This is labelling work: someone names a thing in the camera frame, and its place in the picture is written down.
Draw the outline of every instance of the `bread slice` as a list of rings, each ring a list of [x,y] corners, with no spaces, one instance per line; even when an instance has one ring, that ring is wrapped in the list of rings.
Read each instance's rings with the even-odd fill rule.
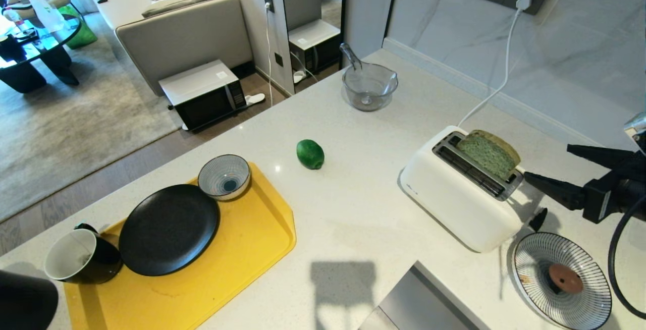
[[[510,144],[482,130],[471,131],[458,142],[457,149],[466,153],[483,169],[503,180],[507,180],[521,162],[520,156]]]

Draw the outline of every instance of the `white bag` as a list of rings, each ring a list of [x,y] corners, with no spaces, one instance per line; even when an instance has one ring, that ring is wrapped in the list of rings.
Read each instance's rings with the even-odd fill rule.
[[[58,31],[65,26],[65,18],[46,0],[29,0],[40,22],[50,33]]]

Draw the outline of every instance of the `power cord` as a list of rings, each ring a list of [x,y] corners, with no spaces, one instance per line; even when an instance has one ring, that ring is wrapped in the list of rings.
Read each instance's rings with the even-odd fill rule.
[[[500,85],[500,88],[496,89],[491,95],[489,95],[485,100],[480,102],[480,104],[476,105],[474,109],[471,109],[469,113],[462,118],[460,123],[458,123],[458,127],[464,123],[470,116],[472,116],[480,107],[485,105],[491,98],[493,98],[496,94],[499,93],[505,86],[507,85],[507,80],[509,80],[509,50],[512,45],[512,33],[514,33],[514,27],[516,26],[516,21],[518,20],[518,17],[523,13],[524,10],[527,10],[531,6],[531,0],[518,0],[516,1],[516,13],[514,14],[514,20],[512,22],[512,27],[509,29],[509,35],[507,36],[507,53],[505,54],[505,79],[503,80],[503,84]]]
[[[294,54],[294,53],[293,53],[293,52],[291,52],[291,51],[290,51],[289,53],[291,54],[291,56],[293,56],[293,57],[295,57],[295,58],[296,58],[296,60],[297,60],[297,61],[298,61],[298,63],[300,64],[300,66],[302,66],[302,67],[303,67],[303,70],[305,70],[305,72],[306,72],[306,73],[308,73],[309,75],[311,75],[311,76],[314,78],[314,80],[316,80],[316,82],[318,82],[318,79],[314,76],[314,74],[312,74],[312,72],[310,72],[310,70],[307,70],[307,68],[305,67],[305,64],[303,64],[303,62],[302,62],[302,61],[300,61],[300,59],[298,58],[298,56],[296,56],[296,54]]]
[[[270,64],[270,107],[274,106],[274,94],[272,91],[272,45],[270,44],[270,8],[272,4],[265,3],[265,14],[267,16],[267,61]]]
[[[614,295],[617,296],[617,298],[619,299],[619,302],[621,302],[621,304],[624,305],[626,309],[630,311],[630,313],[634,314],[638,318],[646,319],[646,312],[641,312],[637,310],[633,305],[630,304],[630,302],[628,302],[628,300],[626,300],[626,297],[623,296],[623,293],[619,289],[619,284],[617,283],[617,277],[614,272],[614,256],[617,252],[617,244],[619,243],[619,238],[621,237],[621,233],[623,233],[623,229],[626,227],[628,220],[644,204],[644,200],[646,200],[646,196],[642,196],[641,199],[637,200],[637,202],[635,203],[635,205],[632,206],[632,208],[628,209],[628,211],[624,213],[623,217],[621,217],[621,220],[619,220],[619,224],[617,224],[617,228],[614,230],[614,233],[612,234],[612,239],[610,240],[610,249],[608,250],[608,278],[610,279],[610,285],[612,286]]]

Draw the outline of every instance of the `green bag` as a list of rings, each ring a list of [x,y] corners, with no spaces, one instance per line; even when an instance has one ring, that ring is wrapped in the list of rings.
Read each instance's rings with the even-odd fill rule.
[[[96,35],[90,30],[90,27],[87,26],[85,23],[85,20],[79,16],[78,11],[76,11],[74,8],[71,6],[62,6],[61,8],[58,8],[58,11],[61,13],[65,13],[65,15],[73,15],[78,17],[81,20],[81,29],[79,29],[79,32],[72,37],[71,40],[69,40],[65,45],[69,47],[70,49],[78,49],[79,47],[85,46],[85,45],[90,45],[90,43],[93,43],[98,40]]]

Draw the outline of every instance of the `microwave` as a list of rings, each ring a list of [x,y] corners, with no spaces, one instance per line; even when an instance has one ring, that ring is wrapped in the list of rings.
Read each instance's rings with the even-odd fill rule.
[[[341,30],[315,20],[289,31],[289,52],[293,70],[306,68],[314,74],[339,61]]]
[[[240,80],[219,60],[162,79],[159,85],[184,121],[184,130],[247,107]]]

